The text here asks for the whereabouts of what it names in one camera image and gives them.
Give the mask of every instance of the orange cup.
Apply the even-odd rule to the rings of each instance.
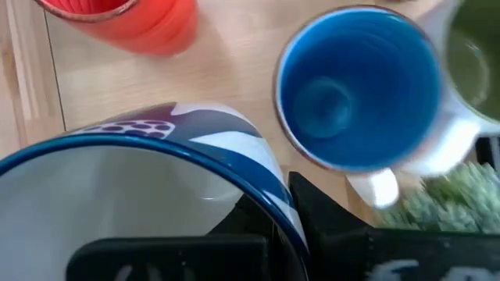
[[[130,52],[173,55],[196,34],[195,0],[36,1],[86,34]]]

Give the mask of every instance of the succulent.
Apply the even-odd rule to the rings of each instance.
[[[395,206],[378,211],[379,227],[500,233],[500,179],[489,165],[461,164],[422,190],[407,190]]]

